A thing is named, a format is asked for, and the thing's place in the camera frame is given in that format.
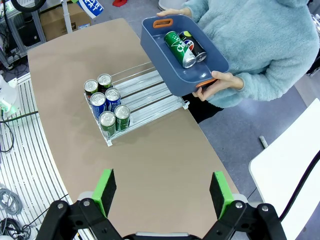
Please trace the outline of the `person's left hand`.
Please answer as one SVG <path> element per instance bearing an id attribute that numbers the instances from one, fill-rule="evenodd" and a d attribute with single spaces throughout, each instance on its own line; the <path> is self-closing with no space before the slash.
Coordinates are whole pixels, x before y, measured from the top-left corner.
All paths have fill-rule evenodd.
<path id="1" fill-rule="evenodd" d="M 194 97 L 199 98 L 202 102 L 222 90 L 228 88 L 241 90 L 244 87 L 244 81 L 239 77 L 233 76 L 229 72 L 222 73 L 219 71 L 212 71 L 211 75 L 216 79 L 213 84 L 205 90 L 199 87 L 196 92 L 192 93 Z"/>

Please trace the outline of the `person's right hand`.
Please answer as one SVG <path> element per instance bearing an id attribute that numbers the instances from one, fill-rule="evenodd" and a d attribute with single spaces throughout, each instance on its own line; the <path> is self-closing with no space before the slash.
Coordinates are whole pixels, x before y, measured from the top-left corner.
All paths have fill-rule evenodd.
<path id="1" fill-rule="evenodd" d="M 189 8 L 182 8 L 182 9 L 167 9 L 167 10 L 163 10 L 159 13 L 156 14 L 158 17 L 165 17 L 168 15 L 184 15 L 187 17 L 192 17 L 192 13 L 191 10 Z"/>

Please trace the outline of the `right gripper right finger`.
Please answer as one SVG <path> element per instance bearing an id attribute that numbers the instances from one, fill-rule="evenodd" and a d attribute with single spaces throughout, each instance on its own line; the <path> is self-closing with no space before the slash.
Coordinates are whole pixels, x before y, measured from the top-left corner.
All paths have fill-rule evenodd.
<path id="1" fill-rule="evenodd" d="M 250 240 L 285 240 L 278 214 L 269 203 L 257 207 L 236 200 L 222 171 L 212 173 L 209 192 L 217 221 L 204 240 L 230 240 L 235 232 L 246 233 Z"/>

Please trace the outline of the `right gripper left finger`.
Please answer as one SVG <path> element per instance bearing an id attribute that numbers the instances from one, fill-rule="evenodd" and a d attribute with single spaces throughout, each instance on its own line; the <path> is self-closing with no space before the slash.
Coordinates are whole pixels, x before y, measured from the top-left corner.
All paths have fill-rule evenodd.
<path id="1" fill-rule="evenodd" d="M 91 197 L 70 205 L 56 200 L 49 206 L 37 240 L 72 240 L 79 230 L 89 229 L 96 240 L 121 240 L 108 214 L 117 189 L 113 169 L 105 169 Z"/>

